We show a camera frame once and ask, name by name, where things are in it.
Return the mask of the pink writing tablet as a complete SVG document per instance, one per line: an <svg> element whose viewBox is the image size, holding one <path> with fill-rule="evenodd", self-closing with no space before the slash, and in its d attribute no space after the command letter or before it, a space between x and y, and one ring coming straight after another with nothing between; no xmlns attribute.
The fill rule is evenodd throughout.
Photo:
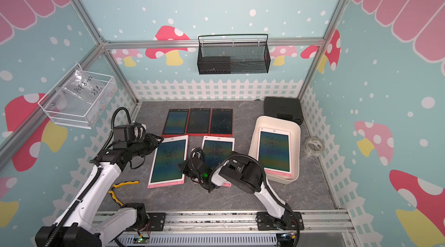
<svg viewBox="0 0 445 247"><path fill-rule="evenodd" d="M270 175L292 176L290 132L260 128L257 159Z"/></svg>
<svg viewBox="0 0 445 247"><path fill-rule="evenodd" d="M201 151L194 151L191 160L198 177L194 179L205 189L210 189L210 174L219 166L234 150L234 138L220 138L205 136Z"/></svg>
<svg viewBox="0 0 445 247"><path fill-rule="evenodd" d="M179 165L187 159L188 135L165 138L155 150L148 189L184 184Z"/></svg>

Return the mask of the red writing tablet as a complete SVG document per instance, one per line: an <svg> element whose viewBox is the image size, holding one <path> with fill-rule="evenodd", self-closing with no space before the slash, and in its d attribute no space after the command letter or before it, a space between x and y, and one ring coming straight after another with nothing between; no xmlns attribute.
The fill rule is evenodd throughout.
<svg viewBox="0 0 445 247"><path fill-rule="evenodd" d="M190 136L206 136L210 129L211 114L212 109L191 109L185 134Z"/></svg>
<svg viewBox="0 0 445 247"><path fill-rule="evenodd" d="M233 128L233 109L212 109L210 120L211 136L232 136Z"/></svg>
<svg viewBox="0 0 445 247"><path fill-rule="evenodd" d="M189 113L189 109L170 109L163 127L162 136L168 138L184 135Z"/></svg>

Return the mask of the red writing tablet top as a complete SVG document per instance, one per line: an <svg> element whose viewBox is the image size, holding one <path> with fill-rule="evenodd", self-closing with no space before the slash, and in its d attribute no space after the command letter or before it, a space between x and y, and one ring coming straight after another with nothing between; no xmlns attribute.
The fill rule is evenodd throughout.
<svg viewBox="0 0 445 247"><path fill-rule="evenodd" d="M163 127L162 136L168 138L184 135L189 113L189 109L170 109Z"/></svg>

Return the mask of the white plastic storage box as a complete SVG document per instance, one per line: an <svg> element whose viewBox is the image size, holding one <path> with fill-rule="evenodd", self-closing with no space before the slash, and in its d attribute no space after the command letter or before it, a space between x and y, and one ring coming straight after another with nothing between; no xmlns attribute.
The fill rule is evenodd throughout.
<svg viewBox="0 0 445 247"><path fill-rule="evenodd" d="M300 175L301 128L269 116L257 118L249 156L265 169L269 180L289 184Z"/></svg>

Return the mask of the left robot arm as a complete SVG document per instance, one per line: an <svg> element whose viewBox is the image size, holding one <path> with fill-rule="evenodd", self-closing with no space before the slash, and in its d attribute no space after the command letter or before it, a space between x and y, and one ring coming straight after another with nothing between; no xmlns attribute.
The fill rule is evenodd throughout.
<svg viewBox="0 0 445 247"><path fill-rule="evenodd" d="M126 229L136 231L149 224L142 203L121 205L118 212L98 226L93 219L109 189L134 157L145 158L155 151L163 138L134 125L114 128L114 141L91 160L93 170L69 208L51 226L41 227L35 241L39 247L105 247Z"/></svg>

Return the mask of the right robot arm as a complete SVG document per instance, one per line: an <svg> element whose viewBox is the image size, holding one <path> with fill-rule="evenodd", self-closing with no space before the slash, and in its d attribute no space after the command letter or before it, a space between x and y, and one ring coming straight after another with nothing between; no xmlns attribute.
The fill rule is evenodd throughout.
<svg viewBox="0 0 445 247"><path fill-rule="evenodd" d="M212 169L205 161L204 150L195 148L190 158L178 167L183 175L190 177L207 192L220 188L224 183L231 183L243 192L254 195L266 208L272 227L278 230L304 229L297 213L271 188L264 167L249 155L233 151Z"/></svg>

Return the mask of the black box in basket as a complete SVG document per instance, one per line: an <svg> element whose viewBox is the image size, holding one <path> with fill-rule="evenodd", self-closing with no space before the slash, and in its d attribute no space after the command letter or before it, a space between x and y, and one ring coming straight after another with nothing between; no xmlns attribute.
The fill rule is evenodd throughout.
<svg viewBox="0 0 445 247"><path fill-rule="evenodd" d="M197 64L200 75L231 73L231 59L228 56L199 57Z"/></svg>

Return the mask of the clear plastic bag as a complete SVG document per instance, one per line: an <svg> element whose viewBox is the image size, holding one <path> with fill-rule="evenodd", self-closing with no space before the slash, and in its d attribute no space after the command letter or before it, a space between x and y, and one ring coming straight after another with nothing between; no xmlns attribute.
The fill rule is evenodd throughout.
<svg viewBox="0 0 445 247"><path fill-rule="evenodd" d="M104 87L102 82L76 66L69 79L56 88L53 103L58 111L83 115L92 107Z"/></svg>

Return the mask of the green circuit board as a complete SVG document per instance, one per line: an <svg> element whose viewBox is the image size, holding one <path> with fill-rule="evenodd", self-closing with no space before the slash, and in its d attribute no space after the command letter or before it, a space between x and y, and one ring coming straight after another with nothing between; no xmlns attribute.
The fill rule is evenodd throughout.
<svg viewBox="0 0 445 247"><path fill-rule="evenodd" d="M148 235L135 235L133 243L134 244L147 244L150 237Z"/></svg>

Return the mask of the black plastic tool case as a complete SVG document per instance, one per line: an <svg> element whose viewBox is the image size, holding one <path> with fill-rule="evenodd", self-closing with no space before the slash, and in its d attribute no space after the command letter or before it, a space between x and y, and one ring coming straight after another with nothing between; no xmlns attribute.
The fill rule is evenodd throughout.
<svg viewBox="0 0 445 247"><path fill-rule="evenodd" d="M264 99L264 115L302 125L304 116L301 102L297 98L266 97Z"/></svg>

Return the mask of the clear tape roll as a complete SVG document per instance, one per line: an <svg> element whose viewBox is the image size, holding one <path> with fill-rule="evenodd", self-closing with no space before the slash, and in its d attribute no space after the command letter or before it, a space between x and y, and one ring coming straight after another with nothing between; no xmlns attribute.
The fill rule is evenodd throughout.
<svg viewBox="0 0 445 247"><path fill-rule="evenodd" d="M325 151L325 145L321 139L310 137L305 141L303 149L306 155L318 157Z"/></svg>

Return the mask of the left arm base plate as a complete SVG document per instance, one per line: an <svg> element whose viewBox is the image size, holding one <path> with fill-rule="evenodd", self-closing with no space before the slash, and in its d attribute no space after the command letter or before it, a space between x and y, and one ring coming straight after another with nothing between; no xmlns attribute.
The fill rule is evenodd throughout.
<svg viewBox="0 0 445 247"><path fill-rule="evenodd" d="M166 222L166 213L161 212L150 212L146 213L143 218L144 226L139 228L139 231L153 232L153 231L163 231Z"/></svg>

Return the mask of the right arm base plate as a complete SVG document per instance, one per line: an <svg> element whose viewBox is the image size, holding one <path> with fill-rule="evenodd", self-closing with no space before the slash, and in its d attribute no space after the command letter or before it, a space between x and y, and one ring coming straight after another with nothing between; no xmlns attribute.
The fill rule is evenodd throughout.
<svg viewBox="0 0 445 247"><path fill-rule="evenodd" d="M260 231L271 230L304 230L304 222L300 212L290 213L285 211L281 218L275 218L267 212L257 212L256 214L257 228Z"/></svg>

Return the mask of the black mesh wall basket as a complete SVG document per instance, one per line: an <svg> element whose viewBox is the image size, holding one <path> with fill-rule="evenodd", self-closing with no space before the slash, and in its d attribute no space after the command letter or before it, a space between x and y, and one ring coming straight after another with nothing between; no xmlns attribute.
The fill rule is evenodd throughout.
<svg viewBox="0 0 445 247"><path fill-rule="evenodd" d="M200 35L199 57L228 56L230 74L266 74L271 57L267 34Z"/></svg>

